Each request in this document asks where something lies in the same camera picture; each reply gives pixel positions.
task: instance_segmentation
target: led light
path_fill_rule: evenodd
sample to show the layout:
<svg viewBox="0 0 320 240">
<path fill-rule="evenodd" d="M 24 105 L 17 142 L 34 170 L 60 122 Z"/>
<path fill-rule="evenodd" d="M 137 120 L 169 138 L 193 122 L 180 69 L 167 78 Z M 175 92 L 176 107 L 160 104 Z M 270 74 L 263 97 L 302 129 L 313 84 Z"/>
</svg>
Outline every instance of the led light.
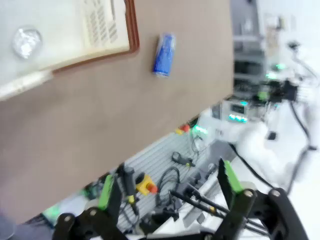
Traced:
<svg viewBox="0 0 320 240">
<path fill-rule="evenodd" d="M 279 63 L 279 64 L 277 64 L 277 65 L 275 65 L 275 66 L 276 66 L 276 68 L 279 69 L 279 70 L 283 70 L 283 69 L 286 68 L 286 65 L 284 65 L 284 64 L 282 64 L 282 63 Z"/>
<path fill-rule="evenodd" d="M 207 131 L 206 129 L 204 129 L 204 128 L 202 128 L 202 127 L 199 127 L 198 125 L 195 125 L 195 126 L 194 126 L 194 129 L 195 129 L 196 131 L 199 131 L 199 132 L 203 133 L 203 134 L 208 134 L 208 131 Z"/>
<path fill-rule="evenodd" d="M 273 72 L 269 72 L 269 73 L 267 73 L 265 76 L 266 76 L 268 79 L 272 79 L 272 80 L 277 79 L 277 75 L 276 75 L 275 73 L 273 73 Z"/>
<path fill-rule="evenodd" d="M 258 98 L 259 100 L 266 101 L 269 98 L 269 94 L 265 91 L 260 91 L 258 92 Z"/>
</svg>

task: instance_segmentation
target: black clamp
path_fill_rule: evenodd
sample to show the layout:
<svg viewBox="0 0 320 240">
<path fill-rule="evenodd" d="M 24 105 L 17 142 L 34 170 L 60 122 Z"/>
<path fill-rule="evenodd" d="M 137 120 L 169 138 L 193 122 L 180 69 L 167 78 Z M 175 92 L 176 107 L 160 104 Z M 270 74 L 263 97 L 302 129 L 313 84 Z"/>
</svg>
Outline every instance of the black clamp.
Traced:
<svg viewBox="0 0 320 240">
<path fill-rule="evenodd" d="M 229 182 L 229 175 L 226 173 L 222 159 L 219 161 L 217 178 L 230 209 L 217 233 L 221 228 L 221 231 L 229 236 L 226 239 L 234 239 L 230 236 L 238 236 L 238 232 L 235 231 L 242 229 L 246 219 L 259 219 L 265 226 L 271 240 L 308 239 L 285 190 L 273 188 L 268 194 L 263 194 L 258 190 L 244 189 L 237 193 Z"/>
<path fill-rule="evenodd" d="M 61 214 L 52 240 L 89 240 L 97 236 L 103 240 L 128 240 L 117 228 L 117 221 L 97 207 L 91 207 L 79 216 Z"/>
</svg>

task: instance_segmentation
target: wire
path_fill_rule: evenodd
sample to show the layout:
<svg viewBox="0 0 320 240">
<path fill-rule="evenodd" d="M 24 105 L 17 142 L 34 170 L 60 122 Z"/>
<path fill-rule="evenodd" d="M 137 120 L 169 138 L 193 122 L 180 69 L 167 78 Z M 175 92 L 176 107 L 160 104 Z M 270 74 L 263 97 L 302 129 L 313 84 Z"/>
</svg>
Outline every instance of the wire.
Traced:
<svg viewBox="0 0 320 240">
<path fill-rule="evenodd" d="M 234 153 L 240 158 L 240 160 L 243 162 L 243 164 L 250 170 L 250 172 L 257 178 L 259 179 L 262 183 L 264 183 L 265 185 L 267 185 L 268 187 L 274 189 L 274 186 L 272 186 L 267 180 L 265 180 L 262 176 L 260 176 L 250 165 L 249 163 L 238 154 L 236 147 L 229 143 L 231 149 L 234 151 Z"/>
<path fill-rule="evenodd" d="M 317 80 L 318 80 L 318 85 L 317 85 L 317 87 L 319 87 L 320 82 L 319 82 L 319 79 L 318 79 L 317 74 L 315 74 L 315 71 L 313 71 L 313 70 L 311 69 L 311 67 L 309 67 L 304 61 L 300 60 L 300 59 L 297 58 L 296 56 L 293 57 L 293 61 L 295 61 L 296 63 L 300 64 L 300 65 L 301 65 L 302 67 L 304 67 L 304 69 L 306 69 L 315 79 L 317 79 Z"/>
<path fill-rule="evenodd" d="M 298 124 L 300 125 L 300 127 L 302 128 L 307 140 L 308 140 L 308 144 L 310 143 L 310 134 L 309 134 L 309 131 L 308 129 L 304 126 L 304 124 L 302 123 L 302 121 L 300 120 L 299 116 L 298 116 L 298 113 L 296 111 L 296 108 L 294 106 L 294 103 L 292 101 L 289 102 L 289 105 L 290 105 L 290 108 L 291 108 L 291 111 L 294 115 L 294 118 L 295 120 L 298 122 Z"/>
<path fill-rule="evenodd" d="M 124 205 L 124 207 L 120 208 L 119 215 L 123 214 L 125 220 L 131 225 L 131 227 L 130 227 L 129 229 L 127 229 L 127 230 L 133 230 L 133 231 L 135 231 L 135 228 L 136 228 L 138 222 L 140 221 L 140 213 L 138 213 L 138 215 L 136 216 L 136 220 L 135 220 L 135 221 L 132 221 L 132 220 L 129 218 L 127 212 L 125 211 L 125 208 L 127 207 L 128 204 L 129 204 L 129 203 L 126 202 L 125 205 Z"/>
<path fill-rule="evenodd" d="M 182 183 L 186 179 L 186 177 L 188 176 L 188 173 L 190 172 L 190 169 L 191 169 L 191 167 L 188 168 L 188 170 L 186 171 L 186 173 L 185 173 L 184 177 L 182 178 L 182 180 L 180 181 L 180 183 Z"/>
<path fill-rule="evenodd" d="M 295 120 L 298 122 L 299 126 L 301 127 L 301 129 L 303 130 L 303 132 L 307 138 L 307 146 L 305 146 L 304 149 L 300 152 L 298 160 L 297 160 L 296 164 L 294 165 L 292 176 L 291 176 L 291 179 L 290 179 L 290 182 L 288 185 L 288 189 L 286 191 L 287 195 L 289 195 L 291 193 L 292 187 L 294 185 L 294 181 L 297 178 L 299 169 L 301 167 L 302 162 L 305 160 L 305 156 L 306 156 L 307 152 L 317 150 L 316 147 L 311 146 L 310 133 L 309 133 L 308 129 L 303 125 L 302 121 L 300 120 L 298 113 L 297 113 L 297 110 L 294 106 L 294 103 L 292 101 L 290 101 L 289 104 L 290 104 L 290 108 L 291 108 L 291 111 L 294 115 Z"/>
<path fill-rule="evenodd" d="M 155 195 L 155 205 L 156 205 L 157 207 L 159 207 L 159 206 L 166 206 L 166 205 L 168 205 L 169 202 L 170 202 L 170 199 L 169 199 L 169 200 L 166 200 L 166 201 L 163 200 L 163 199 L 161 198 L 161 196 L 160 196 L 160 192 L 161 192 L 162 188 L 164 187 L 164 185 L 166 185 L 167 183 L 170 182 L 169 180 L 167 180 L 167 181 L 165 181 L 165 182 L 163 182 L 163 181 L 164 181 L 165 176 L 166 176 L 169 172 L 171 172 L 171 171 L 175 171 L 175 172 L 176 172 L 176 185 L 175 185 L 175 187 L 174 187 L 175 190 L 178 188 L 178 184 L 180 183 L 180 171 L 179 171 L 179 169 L 178 169 L 177 167 L 171 166 L 171 167 L 169 167 L 168 169 L 166 169 L 166 170 L 164 171 L 164 173 L 162 174 L 162 176 L 161 176 L 161 178 L 160 178 L 160 180 L 159 180 L 159 182 L 158 182 L 158 184 L 157 184 L 158 192 L 157 192 L 157 194 Z"/>
<path fill-rule="evenodd" d="M 185 201 L 186 203 L 194 206 L 195 208 L 198 208 L 204 212 L 207 212 L 211 215 L 214 215 L 215 217 L 218 217 L 218 218 L 221 218 L 221 219 L 224 219 L 226 216 L 218 211 L 216 211 L 215 213 L 212 212 L 212 210 L 210 210 L 207 206 L 201 204 L 200 202 L 197 202 L 189 197 L 186 197 L 184 196 L 183 194 L 179 193 L 179 192 L 176 192 L 176 191 L 170 191 L 170 194 L 173 195 L 174 197 L 178 198 L 178 199 L 181 199 L 182 201 Z M 224 207 L 216 207 L 217 210 L 219 209 L 222 209 L 222 210 L 225 210 L 227 213 L 229 212 L 229 210 L 227 210 L 226 208 Z M 245 229 L 248 229 L 249 231 L 252 231 L 252 232 L 255 232 L 255 233 L 259 233 L 259 234 L 262 234 L 262 235 L 267 235 L 268 233 L 266 233 L 265 231 L 261 231 L 259 229 L 256 229 L 255 227 L 251 227 L 251 226 L 243 226 Z"/>
<path fill-rule="evenodd" d="M 193 164 L 196 165 L 197 162 L 198 162 L 198 160 L 199 160 L 199 152 L 195 152 L 195 153 L 193 154 L 193 157 L 192 157 L 192 162 L 193 162 Z"/>
<path fill-rule="evenodd" d="M 257 233 L 257 232 L 253 232 L 252 231 L 252 233 L 254 234 L 254 235 L 251 235 L 251 236 L 241 236 L 240 237 L 240 239 L 253 239 L 253 238 L 259 238 L 259 239 L 261 239 L 262 237 L 265 237 L 266 239 L 269 239 L 269 236 L 268 235 L 264 235 L 264 236 L 261 236 L 261 234 L 260 233 Z"/>
<path fill-rule="evenodd" d="M 200 172 L 203 172 L 204 174 L 207 174 L 209 172 L 209 170 L 206 171 L 206 170 L 203 170 L 197 166 L 192 166 L 192 168 L 195 168 L 195 169 L 199 170 Z"/>
<path fill-rule="evenodd" d="M 219 212 L 216 212 L 214 214 L 215 217 L 218 217 L 220 219 L 224 219 L 226 216 L 222 213 L 219 213 Z M 263 231 L 263 230 L 260 230 L 260 229 L 257 229 L 255 227 L 252 227 L 252 226 L 248 226 L 248 225 L 244 225 L 243 227 L 244 229 L 252 232 L 252 233 L 255 233 L 255 234 L 258 234 L 258 235 L 261 235 L 261 236 L 268 236 L 268 233 L 266 231 Z"/>
<path fill-rule="evenodd" d="M 192 188 L 193 188 L 193 194 L 195 195 L 195 193 L 196 193 L 195 197 L 196 197 L 198 200 L 204 202 L 205 204 L 210 205 L 211 207 L 214 207 L 215 209 L 217 209 L 217 210 L 219 210 L 219 211 L 221 211 L 221 212 L 223 212 L 223 213 L 225 213 L 225 214 L 227 214 L 227 213 L 230 212 L 230 211 L 229 211 L 228 209 L 226 209 L 225 207 L 223 207 L 223 206 L 221 206 L 221 205 L 219 205 L 219 204 L 211 201 L 211 200 L 208 199 L 206 196 L 202 195 L 195 187 L 192 186 Z M 265 229 L 266 229 L 263 225 L 261 225 L 261 224 L 259 224 L 259 223 L 256 223 L 256 222 L 254 222 L 254 221 L 252 221 L 252 220 L 250 220 L 250 219 L 247 220 L 247 223 L 249 223 L 249 224 L 251 224 L 251 225 L 253 225 L 253 226 L 255 226 L 255 227 L 258 227 L 258 228 L 260 228 L 260 229 L 262 229 L 262 230 L 265 230 Z"/>
<path fill-rule="evenodd" d="M 201 149 L 201 150 L 198 150 L 197 149 L 197 146 L 196 146 L 196 139 L 200 139 L 201 141 L 203 141 L 203 138 L 200 137 L 199 135 L 196 135 L 193 140 L 192 140 L 192 143 L 191 143 L 191 149 L 194 153 L 200 153 L 200 152 L 203 152 L 204 150 L 207 149 L 207 147 L 205 147 L 204 149 Z"/>
<path fill-rule="evenodd" d="M 164 186 L 165 186 L 166 184 L 168 184 L 168 183 L 176 183 L 174 189 L 175 189 L 175 190 L 177 189 L 177 185 L 178 185 L 177 179 L 174 179 L 174 178 L 172 177 L 172 178 L 164 181 L 163 184 L 161 185 L 161 187 L 158 189 L 158 194 L 159 194 L 159 196 L 158 196 L 157 198 L 158 198 L 158 201 L 160 202 L 160 205 L 158 205 L 158 207 L 164 207 L 164 206 L 167 206 L 167 205 L 169 205 L 169 204 L 171 203 L 171 197 L 170 197 L 170 194 L 169 194 L 169 191 L 170 191 L 171 189 L 168 189 L 168 190 L 167 190 L 167 193 L 161 194 Z"/>
</svg>

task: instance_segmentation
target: lab equipment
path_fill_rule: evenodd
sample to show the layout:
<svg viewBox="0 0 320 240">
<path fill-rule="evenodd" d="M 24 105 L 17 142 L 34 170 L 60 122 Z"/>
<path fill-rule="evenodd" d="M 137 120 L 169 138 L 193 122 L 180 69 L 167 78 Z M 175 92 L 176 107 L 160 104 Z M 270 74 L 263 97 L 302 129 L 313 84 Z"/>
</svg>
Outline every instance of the lab equipment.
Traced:
<svg viewBox="0 0 320 240">
<path fill-rule="evenodd" d="M 218 178 L 223 194 L 230 192 L 231 189 L 235 190 L 234 184 L 237 179 L 228 179 L 225 163 L 222 160 L 219 162 L 218 174 L 224 176 L 223 178 Z M 175 191 L 172 191 L 171 194 L 178 198 L 181 196 L 181 194 Z M 184 199 L 191 204 L 195 202 L 191 198 Z M 198 229 L 196 232 L 180 232 L 178 235 L 149 234 L 148 236 L 135 236 L 135 239 L 236 240 L 243 227 L 251 230 L 255 229 L 256 233 L 264 236 L 267 234 L 271 240 L 308 239 L 299 217 L 283 189 L 272 189 L 268 195 L 262 194 L 257 190 L 242 189 L 237 191 L 231 200 L 233 204 L 230 210 L 217 206 L 207 207 L 195 202 L 197 208 L 223 218 L 216 232 L 209 231 L 208 229 Z M 225 211 L 226 214 L 218 212 L 218 208 L 222 212 Z M 267 232 L 247 226 L 246 223 L 249 222 L 249 218 L 261 220 Z M 101 210 L 97 207 L 91 207 L 77 217 L 71 213 L 63 213 L 58 219 L 52 240 L 87 240 L 97 236 L 100 236 L 103 240 L 127 240 L 127 236 L 117 228 L 116 224 L 116 218 L 109 215 L 107 210 Z"/>
<path fill-rule="evenodd" d="M 223 120 L 245 124 L 248 122 L 250 102 L 231 97 L 222 102 Z"/>
<path fill-rule="evenodd" d="M 318 76 L 303 61 L 298 59 L 298 45 L 289 43 L 288 46 L 293 51 L 294 61 L 306 69 L 311 80 L 304 81 L 301 74 L 296 74 L 295 78 L 288 78 L 284 82 L 270 81 L 264 86 L 264 97 L 260 100 L 266 103 L 289 101 L 293 116 L 305 133 L 307 146 L 301 151 L 293 167 L 289 166 L 292 163 L 282 164 L 276 153 L 265 146 L 270 130 L 265 119 L 260 119 L 244 129 L 239 141 L 235 144 L 235 149 L 241 158 L 246 159 L 250 165 L 259 169 L 272 183 L 282 185 L 285 181 L 283 173 L 292 171 L 287 188 L 289 194 L 294 181 L 303 179 L 312 168 L 315 168 L 311 156 L 319 149 L 320 142 L 320 85 Z M 295 102 L 303 104 L 306 125 L 302 123 L 297 114 Z"/>
<path fill-rule="evenodd" d="M 188 167 L 195 167 L 196 165 L 192 162 L 193 159 L 191 157 L 183 157 L 177 151 L 174 151 L 171 157 L 172 161 L 177 164 L 186 165 Z"/>
<path fill-rule="evenodd" d="M 156 194 L 158 192 L 157 185 L 152 181 L 151 177 L 144 172 L 135 178 L 136 189 L 147 196 L 149 193 Z"/>
</svg>

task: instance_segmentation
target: brown table surface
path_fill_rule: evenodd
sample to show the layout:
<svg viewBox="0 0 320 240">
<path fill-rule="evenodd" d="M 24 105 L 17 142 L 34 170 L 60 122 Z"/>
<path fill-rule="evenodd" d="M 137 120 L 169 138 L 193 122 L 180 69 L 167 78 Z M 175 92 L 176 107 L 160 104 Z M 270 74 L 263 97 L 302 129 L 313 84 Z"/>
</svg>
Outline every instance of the brown table surface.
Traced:
<svg viewBox="0 0 320 240">
<path fill-rule="evenodd" d="M 24 222 L 233 89 L 227 0 L 136 0 L 138 54 L 73 67 L 0 103 L 0 209 Z M 171 76 L 152 65 L 176 35 Z"/>
</svg>

